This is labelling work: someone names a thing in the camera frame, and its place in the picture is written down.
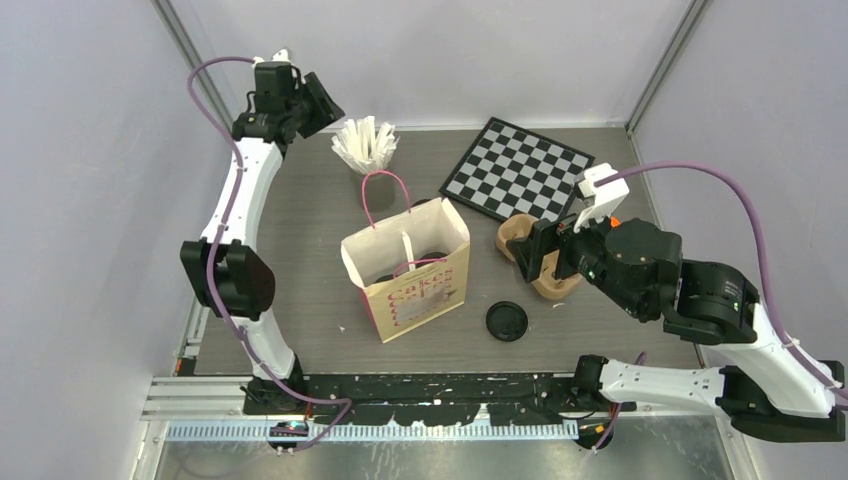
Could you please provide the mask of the white straw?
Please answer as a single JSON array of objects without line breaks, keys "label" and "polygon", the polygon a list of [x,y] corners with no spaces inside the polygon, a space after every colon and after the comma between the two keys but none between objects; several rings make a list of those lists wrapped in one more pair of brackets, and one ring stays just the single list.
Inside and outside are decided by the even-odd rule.
[{"label": "white straw", "polygon": [[409,234],[406,231],[401,232],[401,239],[403,242],[404,252],[406,256],[406,262],[403,266],[405,271],[412,271],[416,269],[414,262],[416,261],[416,257],[414,255],[414,249],[412,245],[412,240]]}]

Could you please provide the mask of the black lidded coffee cup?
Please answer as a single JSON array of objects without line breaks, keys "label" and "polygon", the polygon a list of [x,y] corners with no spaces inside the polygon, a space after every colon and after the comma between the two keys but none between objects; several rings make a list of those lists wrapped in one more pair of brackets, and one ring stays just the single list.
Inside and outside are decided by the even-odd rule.
[{"label": "black lidded coffee cup", "polygon": [[438,260],[438,259],[442,259],[442,258],[444,258],[444,257],[446,257],[446,256],[447,256],[447,254],[446,254],[446,253],[444,253],[444,252],[440,252],[440,251],[433,251],[433,252],[429,252],[429,253],[426,253],[426,254],[422,255],[422,256],[419,258],[419,261]]}]

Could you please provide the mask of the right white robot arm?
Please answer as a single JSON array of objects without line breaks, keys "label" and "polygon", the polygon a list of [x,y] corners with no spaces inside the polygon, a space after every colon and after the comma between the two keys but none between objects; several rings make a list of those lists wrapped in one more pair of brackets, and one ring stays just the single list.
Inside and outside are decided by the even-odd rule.
[{"label": "right white robot arm", "polygon": [[671,369],[601,355],[579,358],[571,397],[665,404],[726,418],[737,431],[774,443],[842,442],[847,420],[828,381],[844,366],[795,357],[778,337],[758,290],[737,269],[687,260],[682,240],[631,219],[537,220],[520,214],[498,231],[498,248],[540,291],[583,278],[629,316],[726,358],[723,367]]}]

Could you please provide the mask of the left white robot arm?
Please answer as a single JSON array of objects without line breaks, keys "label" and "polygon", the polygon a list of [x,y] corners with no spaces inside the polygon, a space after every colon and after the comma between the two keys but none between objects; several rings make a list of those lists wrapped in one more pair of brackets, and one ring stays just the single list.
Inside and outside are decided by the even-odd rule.
[{"label": "left white robot arm", "polygon": [[[206,68],[250,65],[254,87],[231,126],[209,112],[194,88]],[[280,412],[309,401],[302,368],[286,343],[272,304],[276,279],[257,253],[259,222],[271,183],[296,137],[308,138],[341,119],[343,110],[313,72],[303,73],[287,50],[272,58],[218,57],[198,65],[186,82],[192,101],[231,150],[216,207],[197,240],[186,241],[180,261],[198,302],[224,321],[251,362],[251,394],[268,392]]]}]

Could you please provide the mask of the pink and cream paper bag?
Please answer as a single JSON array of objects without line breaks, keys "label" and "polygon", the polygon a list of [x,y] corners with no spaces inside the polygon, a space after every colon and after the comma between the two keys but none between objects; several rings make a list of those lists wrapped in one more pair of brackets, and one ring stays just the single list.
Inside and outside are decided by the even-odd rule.
[{"label": "pink and cream paper bag", "polygon": [[[368,173],[398,176],[387,170]],[[470,266],[470,231],[447,198],[421,204],[411,202],[403,181],[398,182],[406,202],[404,210],[375,221],[364,199],[368,226],[341,241],[340,255],[351,283],[359,290],[365,311],[382,343],[388,343],[465,303]],[[412,240],[416,269],[405,271],[401,232]],[[447,254],[438,260],[419,261],[429,252]],[[394,280],[373,284],[385,274]]]}]

